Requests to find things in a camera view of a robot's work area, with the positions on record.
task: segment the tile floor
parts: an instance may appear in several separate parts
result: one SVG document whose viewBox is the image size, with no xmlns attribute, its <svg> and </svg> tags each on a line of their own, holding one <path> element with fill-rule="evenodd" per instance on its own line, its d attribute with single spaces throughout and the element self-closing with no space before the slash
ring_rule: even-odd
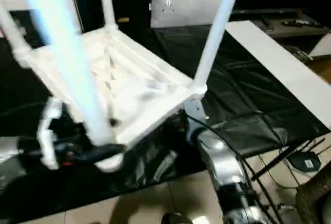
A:
<svg viewBox="0 0 331 224">
<path fill-rule="evenodd" d="M 321 151 L 331 144 L 331 134 L 315 151 Z M 271 161 L 278 151 L 263 154 L 265 163 Z M 322 153 L 320 158 L 325 165 L 330 161 L 331 149 Z M 263 165 L 259 157 L 248 159 L 250 165 L 257 171 Z M 294 172 L 300 183 L 309 180 L 309 177 Z M 295 187 L 296 182 L 284 163 L 280 163 L 270 170 L 272 177 L 285 187 Z M 277 186 L 270 175 L 261 177 L 275 203 L 294 204 L 295 189 L 283 189 Z M 253 184 L 260 193 L 260 188 Z M 173 180 L 168 183 L 143 189 L 127 195 L 108 199 L 88 206 L 76 208 L 42 219 L 28 221 L 28 224 L 145 224 L 160 223 L 164 213 L 180 211 L 194 220 L 194 224 L 220 224 L 221 210 L 216 194 L 206 171 Z M 285 223 L 300 224 L 296 211 L 280 212 Z"/>
</svg>

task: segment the power adapter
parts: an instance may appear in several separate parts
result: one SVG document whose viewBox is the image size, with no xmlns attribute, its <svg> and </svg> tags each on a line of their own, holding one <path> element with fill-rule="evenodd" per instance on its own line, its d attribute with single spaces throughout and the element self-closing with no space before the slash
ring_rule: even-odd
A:
<svg viewBox="0 0 331 224">
<path fill-rule="evenodd" d="M 318 172 L 321 167 L 321 161 L 314 152 L 297 151 L 287 157 L 291 166 L 304 173 Z"/>
</svg>

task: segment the black mat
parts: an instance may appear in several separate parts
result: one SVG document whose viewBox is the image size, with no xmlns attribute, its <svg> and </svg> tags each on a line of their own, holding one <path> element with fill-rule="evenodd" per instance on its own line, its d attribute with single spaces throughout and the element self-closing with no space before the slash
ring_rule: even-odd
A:
<svg viewBox="0 0 331 224">
<path fill-rule="evenodd" d="M 174 67 L 193 75 L 208 27 L 143 30 L 132 35 Z M 33 136 L 49 92 L 20 68 L 0 40 L 0 136 Z M 203 99 L 209 123 L 244 156 L 318 137 L 328 129 L 229 34 Z M 204 169 L 197 151 L 171 120 L 129 151 L 121 171 L 91 165 L 36 168 L 0 196 L 0 218 L 14 222 L 66 211 Z"/>
</svg>

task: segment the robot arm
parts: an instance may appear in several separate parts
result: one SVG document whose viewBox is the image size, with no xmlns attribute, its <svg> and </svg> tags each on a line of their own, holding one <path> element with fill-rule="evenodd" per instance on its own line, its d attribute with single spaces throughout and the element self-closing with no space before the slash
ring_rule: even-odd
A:
<svg viewBox="0 0 331 224">
<path fill-rule="evenodd" d="M 205 114 L 199 100 L 184 103 L 188 117 L 187 139 L 197 146 L 223 211 L 224 223 L 267 223 L 255 205 L 249 178 L 235 153 L 218 135 L 207 129 Z"/>
</svg>

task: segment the gray pillow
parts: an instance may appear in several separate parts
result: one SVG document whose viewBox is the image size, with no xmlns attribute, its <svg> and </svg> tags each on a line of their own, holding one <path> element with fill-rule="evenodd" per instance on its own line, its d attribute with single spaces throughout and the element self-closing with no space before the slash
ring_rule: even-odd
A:
<svg viewBox="0 0 331 224">
<path fill-rule="evenodd" d="M 151 27 L 212 24 L 221 0 L 152 0 Z"/>
</svg>

